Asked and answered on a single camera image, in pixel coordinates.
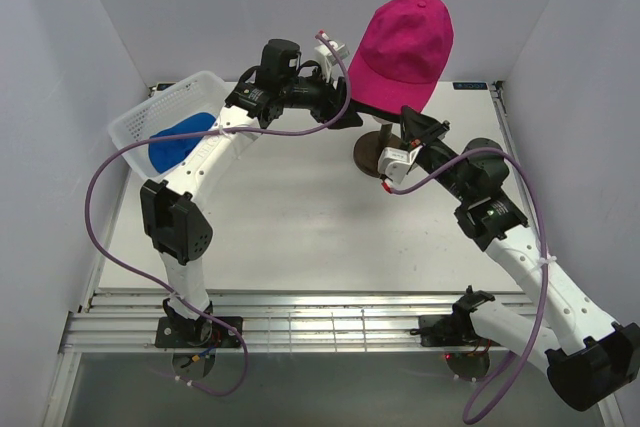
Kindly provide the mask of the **pink cap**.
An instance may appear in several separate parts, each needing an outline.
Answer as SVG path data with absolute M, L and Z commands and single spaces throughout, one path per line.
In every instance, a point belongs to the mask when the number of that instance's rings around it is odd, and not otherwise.
M 351 60 L 351 99 L 386 115 L 420 112 L 449 60 L 454 28 L 442 0 L 391 0 L 372 16 Z

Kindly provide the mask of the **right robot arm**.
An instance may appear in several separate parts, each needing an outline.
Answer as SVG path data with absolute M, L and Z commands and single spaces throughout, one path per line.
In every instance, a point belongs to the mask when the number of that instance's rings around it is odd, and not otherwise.
M 408 164 L 427 172 L 459 201 L 463 233 L 499 265 L 536 307 L 527 320 L 493 295 L 468 289 L 449 315 L 449 330 L 464 344 L 480 338 L 510 352 L 515 375 L 531 364 L 571 408 L 585 411 L 639 374 L 639 327 L 620 324 L 599 308 L 562 269 L 547 247 L 541 219 L 529 221 L 502 188 L 517 161 L 486 138 L 462 154 L 444 142 L 446 122 L 401 109 Z

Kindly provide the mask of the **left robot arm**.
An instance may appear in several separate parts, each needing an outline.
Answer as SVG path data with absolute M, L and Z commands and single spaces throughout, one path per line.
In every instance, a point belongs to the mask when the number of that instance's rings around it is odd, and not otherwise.
M 315 57 L 302 62 L 297 43 L 271 39 L 258 65 L 239 78 L 212 120 L 193 132 L 164 134 L 159 144 L 187 149 L 159 180 L 140 189 L 145 234 L 164 264 L 169 296 L 163 302 L 172 334 L 186 346 L 208 345 L 219 324 L 204 283 L 203 256 L 214 231 L 204 210 L 222 175 L 269 125 L 288 109 L 305 109 L 321 128 L 359 125 L 350 113 L 344 77 L 332 70 L 349 55 L 340 41 L 321 32 Z

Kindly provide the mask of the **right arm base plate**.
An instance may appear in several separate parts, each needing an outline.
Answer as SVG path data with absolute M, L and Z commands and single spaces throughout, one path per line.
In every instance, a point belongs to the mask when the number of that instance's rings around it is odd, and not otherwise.
M 497 316 L 480 310 L 471 313 L 422 315 L 409 331 L 423 347 L 465 347 L 482 350 L 489 342 L 504 343 L 509 326 Z

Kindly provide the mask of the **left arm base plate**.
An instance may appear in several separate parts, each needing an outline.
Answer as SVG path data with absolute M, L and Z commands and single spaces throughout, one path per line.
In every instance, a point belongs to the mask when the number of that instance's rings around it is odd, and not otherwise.
M 204 318 L 162 317 L 158 322 L 154 346 L 167 349 L 240 347 L 237 334 L 242 333 L 243 318 L 221 317 L 220 321 L 224 326 Z

